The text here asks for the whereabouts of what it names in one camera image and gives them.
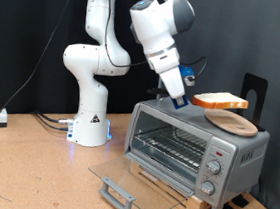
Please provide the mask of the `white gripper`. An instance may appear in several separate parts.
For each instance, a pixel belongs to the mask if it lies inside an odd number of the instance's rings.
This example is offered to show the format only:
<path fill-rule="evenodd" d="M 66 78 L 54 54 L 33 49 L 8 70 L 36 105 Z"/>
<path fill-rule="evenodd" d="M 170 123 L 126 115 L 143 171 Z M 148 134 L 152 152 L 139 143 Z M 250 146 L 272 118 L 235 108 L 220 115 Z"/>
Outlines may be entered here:
<path fill-rule="evenodd" d="M 160 76 L 170 97 L 176 99 L 175 102 L 182 106 L 185 102 L 184 97 L 182 97 L 185 89 L 178 67 L 180 64 L 178 50 L 175 47 L 166 49 L 154 56 L 148 55 L 147 60 L 151 69 Z"/>

